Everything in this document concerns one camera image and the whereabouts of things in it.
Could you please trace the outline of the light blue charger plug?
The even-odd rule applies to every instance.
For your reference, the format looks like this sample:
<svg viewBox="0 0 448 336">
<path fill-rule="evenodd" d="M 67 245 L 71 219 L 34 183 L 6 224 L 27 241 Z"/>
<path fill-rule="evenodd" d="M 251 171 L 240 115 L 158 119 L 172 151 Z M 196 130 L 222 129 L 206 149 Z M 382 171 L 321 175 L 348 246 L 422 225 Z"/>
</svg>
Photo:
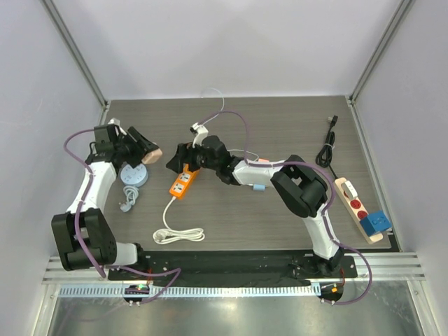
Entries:
<svg viewBox="0 0 448 336">
<path fill-rule="evenodd" d="M 266 189 L 266 186 L 263 185 L 263 184 L 253 184 L 252 185 L 252 190 L 253 191 L 260 191 L 260 192 L 262 192 L 262 191 L 265 191 L 265 189 Z"/>
</svg>

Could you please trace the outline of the round light blue socket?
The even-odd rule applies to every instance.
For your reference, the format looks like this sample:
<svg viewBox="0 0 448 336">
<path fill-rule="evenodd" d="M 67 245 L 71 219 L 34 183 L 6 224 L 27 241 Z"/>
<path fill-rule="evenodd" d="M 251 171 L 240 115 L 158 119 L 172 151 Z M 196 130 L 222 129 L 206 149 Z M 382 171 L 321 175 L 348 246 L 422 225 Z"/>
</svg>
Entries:
<svg viewBox="0 0 448 336">
<path fill-rule="evenodd" d="M 120 179 L 125 186 L 140 188 L 147 182 L 148 177 L 148 170 L 144 164 L 135 168 L 127 164 L 120 171 Z"/>
</svg>

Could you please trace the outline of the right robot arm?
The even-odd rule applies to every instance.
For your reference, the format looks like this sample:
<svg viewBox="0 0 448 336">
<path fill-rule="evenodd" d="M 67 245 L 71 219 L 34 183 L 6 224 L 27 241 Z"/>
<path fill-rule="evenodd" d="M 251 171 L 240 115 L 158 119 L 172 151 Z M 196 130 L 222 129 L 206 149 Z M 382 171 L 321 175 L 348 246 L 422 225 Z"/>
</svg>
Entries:
<svg viewBox="0 0 448 336">
<path fill-rule="evenodd" d="M 181 173 L 210 169 L 227 185 L 272 186 L 287 209 L 300 217 L 312 242 L 314 269 L 324 277 L 340 270 L 343 247 L 336 238 L 328 216 L 333 197 L 327 197 L 328 184 L 313 167 L 297 155 L 278 162 L 256 162 L 235 156 L 215 135 L 201 144 L 180 143 L 166 168 Z"/>
</svg>

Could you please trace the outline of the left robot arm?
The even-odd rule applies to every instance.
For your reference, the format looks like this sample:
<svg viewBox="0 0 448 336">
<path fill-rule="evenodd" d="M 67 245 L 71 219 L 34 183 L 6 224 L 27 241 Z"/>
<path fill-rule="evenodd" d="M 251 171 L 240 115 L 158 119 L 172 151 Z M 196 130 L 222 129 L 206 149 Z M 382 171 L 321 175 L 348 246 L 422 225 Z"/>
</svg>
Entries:
<svg viewBox="0 0 448 336">
<path fill-rule="evenodd" d="M 103 211 L 122 166 L 154 163 L 162 151 L 135 127 L 123 130 L 112 122 L 92 128 L 91 133 L 94 141 L 86 159 L 68 152 L 85 169 L 80 190 L 69 208 L 51 220 L 61 264 L 66 271 L 93 267 L 101 277 L 106 275 L 105 267 L 124 266 L 132 279 L 142 279 L 148 262 L 141 257 L 141 246 L 117 242 Z"/>
</svg>

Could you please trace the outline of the tan cube socket adapter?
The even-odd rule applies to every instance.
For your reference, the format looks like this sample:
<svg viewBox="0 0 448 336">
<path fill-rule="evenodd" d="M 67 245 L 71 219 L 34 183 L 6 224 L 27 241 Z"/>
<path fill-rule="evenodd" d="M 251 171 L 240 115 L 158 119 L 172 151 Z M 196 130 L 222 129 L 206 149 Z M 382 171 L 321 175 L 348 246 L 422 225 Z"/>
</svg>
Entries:
<svg viewBox="0 0 448 336">
<path fill-rule="evenodd" d="M 162 157 L 162 150 L 160 148 L 147 153 L 141 160 L 144 165 L 151 165 L 156 163 Z"/>
</svg>

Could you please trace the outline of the orange power strip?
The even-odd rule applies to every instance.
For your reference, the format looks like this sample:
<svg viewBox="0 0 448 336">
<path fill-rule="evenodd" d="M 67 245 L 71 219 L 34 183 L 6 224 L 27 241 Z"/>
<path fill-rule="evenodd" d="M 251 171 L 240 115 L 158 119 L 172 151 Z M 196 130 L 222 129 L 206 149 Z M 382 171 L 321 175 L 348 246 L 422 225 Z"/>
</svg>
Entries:
<svg viewBox="0 0 448 336">
<path fill-rule="evenodd" d="M 186 164 L 183 167 L 183 171 L 177 176 L 175 182 L 169 189 L 170 195 L 176 199 L 182 200 L 199 172 L 199 169 L 196 171 L 190 171 L 189 166 Z"/>
</svg>

